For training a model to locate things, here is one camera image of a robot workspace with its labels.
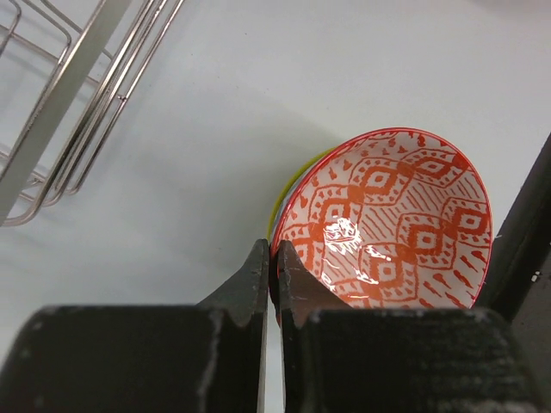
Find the red bowl rim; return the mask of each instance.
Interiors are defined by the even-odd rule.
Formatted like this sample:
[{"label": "red bowl rim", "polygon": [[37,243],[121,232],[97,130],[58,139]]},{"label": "red bowl rim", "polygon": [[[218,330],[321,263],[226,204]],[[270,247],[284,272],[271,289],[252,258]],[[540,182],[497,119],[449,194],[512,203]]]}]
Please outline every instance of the red bowl rim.
[{"label": "red bowl rim", "polygon": [[[316,174],[320,169],[325,167],[329,163],[329,161],[331,161],[335,157],[335,155],[337,153],[339,153],[343,149],[348,149],[350,146],[355,144],[360,139],[369,138],[371,135],[378,135],[378,134],[381,134],[381,133],[400,133],[400,132],[421,133],[423,135],[427,135],[427,136],[430,136],[431,138],[437,139],[440,142],[443,142],[445,145],[447,145],[447,146],[451,147],[452,149],[454,149],[459,155],[461,155],[463,157],[463,159],[465,159],[465,161],[467,161],[468,165],[471,167],[471,169],[474,172],[474,177],[476,178],[476,181],[478,182],[478,184],[482,188],[482,192],[484,192],[484,197],[486,198],[486,204],[488,205],[488,214],[490,215],[490,249],[489,249],[488,259],[486,260],[486,265],[484,267],[484,274],[482,275],[482,280],[481,280],[481,283],[480,283],[479,291],[474,296],[473,303],[471,304],[471,305],[474,305],[477,298],[479,297],[480,290],[482,289],[482,286],[484,285],[484,280],[486,279],[486,273],[488,271],[488,265],[490,263],[490,257],[492,256],[492,243],[493,243],[492,234],[493,234],[493,231],[492,231],[492,209],[491,209],[491,206],[490,206],[490,198],[488,197],[488,192],[486,191],[486,187],[484,186],[484,183],[482,182],[482,179],[480,178],[480,175],[479,175],[478,171],[476,170],[474,165],[471,163],[471,161],[468,159],[468,157],[465,156],[465,154],[462,151],[460,151],[455,145],[451,144],[448,140],[446,140],[446,139],[444,139],[444,138],[442,138],[438,135],[435,135],[434,133],[424,131],[422,129],[416,129],[414,127],[405,127],[405,126],[402,126],[402,127],[384,127],[382,129],[376,129],[374,131],[366,132],[366,133],[363,133],[361,135],[358,135],[355,138],[347,140],[346,142],[342,143],[341,145],[335,147],[331,152],[327,153],[324,157],[322,157],[308,171],[308,173],[302,178],[302,181],[300,182],[300,184],[294,189],[294,192],[291,194],[290,198],[287,201],[287,205],[283,208],[282,215],[280,217],[279,222],[277,223],[277,227],[273,231],[272,240],[274,240],[274,241],[277,240],[279,238],[279,236],[281,235],[283,218],[288,215],[289,210],[291,209],[291,206],[295,203],[296,198],[299,195],[299,192],[304,188],[306,183],[310,181],[312,176],[314,174]],[[272,242],[269,249],[270,249],[270,256],[272,258],[274,256],[276,256],[277,248],[275,247],[274,242]]]}]

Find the bowl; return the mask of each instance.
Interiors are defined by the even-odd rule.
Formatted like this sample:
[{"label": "bowl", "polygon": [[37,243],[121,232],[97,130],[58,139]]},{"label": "bowl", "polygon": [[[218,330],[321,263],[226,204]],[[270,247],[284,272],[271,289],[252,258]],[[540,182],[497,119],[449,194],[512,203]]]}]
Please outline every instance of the bowl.
[{"label": "bowl", "polygon": [[280,196],[270,253],[291,241],[322,284],[357,308],[471,307],[492,246],[474,166],[433,133],[365,133],[314,160]]}]

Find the geometric pattern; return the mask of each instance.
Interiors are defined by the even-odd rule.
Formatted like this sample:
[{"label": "geometric pattern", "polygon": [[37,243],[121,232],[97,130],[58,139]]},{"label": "geometric pattern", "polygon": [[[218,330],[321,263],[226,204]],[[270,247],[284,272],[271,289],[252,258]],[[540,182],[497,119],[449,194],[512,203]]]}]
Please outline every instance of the geometric pattern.
[{"label": "geometric pattern", "polygon": [[448,142],[415,129],[367,133],[304,177],[275,229],[349,305],[470,307],[491,249],[486,192]]}]

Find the orange patterned bowl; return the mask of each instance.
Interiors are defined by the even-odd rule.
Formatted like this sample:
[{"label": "orange patterned bowl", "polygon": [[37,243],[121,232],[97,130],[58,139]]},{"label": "orange patterned bowl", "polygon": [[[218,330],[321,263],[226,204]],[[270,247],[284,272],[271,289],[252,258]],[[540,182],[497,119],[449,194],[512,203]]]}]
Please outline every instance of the orange patterned bowl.
[{"label": "orange patterned bowl", "polygon": [[433,133],[365,133],[322,157],[287,193],[271,254],[291,241],[347,304],[470,307],[486,275],[492,217],[467,158]]}]

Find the metal wire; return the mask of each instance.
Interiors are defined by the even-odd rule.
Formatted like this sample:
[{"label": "metal wire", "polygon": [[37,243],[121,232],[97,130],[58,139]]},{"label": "metal wire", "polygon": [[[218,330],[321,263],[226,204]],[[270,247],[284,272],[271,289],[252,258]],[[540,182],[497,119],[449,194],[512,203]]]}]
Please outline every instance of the metal wire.
[{"label": "metal wire", "polygon": [[15,28],[19,24],[19,21],[21,20],[22,10],[19,4],[15,0],[8,0],[10,3],[12,3],[15,6],[15,17],[14,20],[11,22],[11,25],[9,28],[5,28],[8,30],[8,33],[6,34],[6,37],[3,38],[2,44],[0,44],[0,57],[2,57],[3,50],[6,48],[6,45],[8,45],[9,39],[11,36],[13,36],[15,32]]},{"label": "metal wire", "polygon": [[[17,23],[21,19],[22,13],[19,12],[21,7],[19,7],[16,0],[8,1],[15,5],[18,12],[15,14],[15,18],[9,28],[0,27],[8,32],[8,35],[3,40],[3,47],[5,48],[5,45],[10,39],[14,39],[24,46],[29,47],[31,50],[34,50],[41,56],[55,60],[56,62],[56,67],[48,78],[46,86],[42,90],[33,112],[25,125],[27,128],[32,127],[33,115],[40,112],[41,103],[46,100],[45,98],[50,91],[51,85],[55,84],[56,76],[59,75],[63,68],[65,55],[71,47],[72,38],[68,35],[68,46],[66,46],[59,57],[52,55],[42,47],[15,33]],[[60,28],[58,23],[53,23],[55,21],[52,17],[44,16],[45,13],[43,10],[32,4],[31,0],[20,1],[45,17],[47,21],[54,24],[54,26],[60,29],[64,34],[68,34],[67,30]],[[25,188],[22,188],[20,198],[25,201],[30,201],[30,205],[28,205],[25,212],[21,215],[9,217],[4,220],[4,226],[21,225],[28,222],[42,207],[49,207],[55,204],[62,198],[63,194],[75,194],[83,186],[100,151],[105,146],[108,136],[115,126],[115,122],[119,119],[124,107],[127,105],[128,99],[135,90],[145,68],[150,64],[153,54],[158,49],[161,40],[184,1],[185,0],[176,0],[168,17],[163,21],[160,27],[157,27],[156,23],[158,18],[170,0],[143,0],[133,23],[127,30],[127,34],[115,55],[111,55],[108,51],[103,50],[103,54],[111,58],[111,63],[102,79],[97,81],[92,77],[88,77],[87,80],[96,87],[96,92],[90,99],[80,119],[77,121],[71,136],[65,142],[53,167],[46,175],[42,175],[36,171],[33,172],[27,179]],[[57,9],[50,1],[40,0],[40,2],[52,15],[55,15],[77,33],[82,33],[82,29]],[[137,59],[147,39],[152,35],[155,37],[146,51],[145,56]],[[136,71],[131,76],[129,73],[135,65],[137,66]],[[120,92],[122,85],[126,83],[130,83],[127,91]],[[115,111],[110,116],[110,119],[106,119],[106,115],[114,102],[118,102],[115,106]],[[99,139],[95,139],[104,121],[106,122],[106,126],[103,132],[99,136]],[[0,162],[3,158],[6,159],[7,154],[0,151]],[[24,192],[24,189],[30,188],[38,189],[35,195]]]}]

